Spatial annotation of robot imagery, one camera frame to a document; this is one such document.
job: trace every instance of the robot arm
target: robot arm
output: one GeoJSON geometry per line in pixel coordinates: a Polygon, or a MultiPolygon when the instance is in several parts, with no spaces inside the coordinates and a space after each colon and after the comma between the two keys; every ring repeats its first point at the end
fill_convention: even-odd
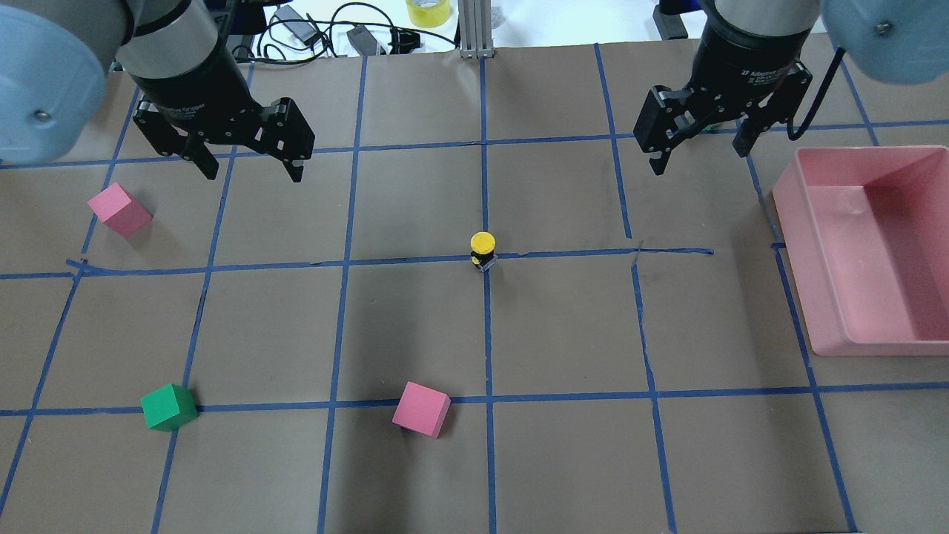
{"type": "MultiPolygon", "coordinates": [[[[678,91],[654,86],[634,128],[657,175],[665,171],[676,146],[709,125],[741,119],[733,147],[745,157],[761,133],[775,123],[791,124],[813,78],[799,55],[819,14],[841,47],[873,78],[916,84],[949,70],[949,3],[941,0],[699,3],[708,22],[691,79],[678,91]]],[[[828,76],[842,59],[839,51],[828,76]]],[[[797,139],[804,129],[789,135],[797,139]]]]}
{"type": "Polygon", "coordinates": [[[102,103],[116,58],[145,95],[133,121],[159,154],[213,180],[205,143],[243,144],[303,177],[306,119],[290,98],[253,99],[201,0],[0,0],[0,34],[14,48],[0,55],[0,159],[62,156],[102,103]]]}

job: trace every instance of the table surface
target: table surface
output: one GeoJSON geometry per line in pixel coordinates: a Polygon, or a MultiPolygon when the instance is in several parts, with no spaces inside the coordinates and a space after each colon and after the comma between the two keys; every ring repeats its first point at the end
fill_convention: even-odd
{"type": "Polygon", "coordinates": [[[256,67],[316,131],[299,184],[156,157],[110,77],[60,162],[0,164],[0,531],[943,530],[949,360],[812,355],[770,192],[797,146],[949,144],[949,79],[848,66],[801,142],[722,128],[657,178],[634,119],[695,47],[256,67]],[[390,422],[409,380],[437,440],[390,422]],[[148,430],[170,382],[200,416],[148,430]]]}

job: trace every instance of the yellow tape roll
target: yellow tape roll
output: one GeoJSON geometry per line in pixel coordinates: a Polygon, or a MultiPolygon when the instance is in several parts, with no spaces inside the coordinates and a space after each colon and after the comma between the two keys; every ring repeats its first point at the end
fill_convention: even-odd
{"type": "Polygon", "coordinates": [[[419,28],[434,28],[445,24],[452,14],[448,0],[405,0],[412,24],[419,28]]]}

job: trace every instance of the yellow and black object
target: yellow and black object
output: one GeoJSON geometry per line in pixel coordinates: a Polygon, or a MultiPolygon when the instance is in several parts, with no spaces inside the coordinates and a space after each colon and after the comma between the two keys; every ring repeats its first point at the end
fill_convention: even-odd
{"type": "Polygon", "coordinates": [[[497,256],[494,255],[495,244],[494,236],[488,232],[478,232],[472,236],[472,263],[478,271],[487,273],[497,262],[497,256]]]}

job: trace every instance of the yellow cap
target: yellow cap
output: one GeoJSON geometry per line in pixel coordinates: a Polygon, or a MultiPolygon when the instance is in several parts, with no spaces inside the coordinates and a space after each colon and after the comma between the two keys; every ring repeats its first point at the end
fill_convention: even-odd
{"type": "Polygon", "coordinates": [[[472,251],[475,254],[490,254],[494,252],[494,236],[487,232],[478,232],[472,236],[472,251]]]}

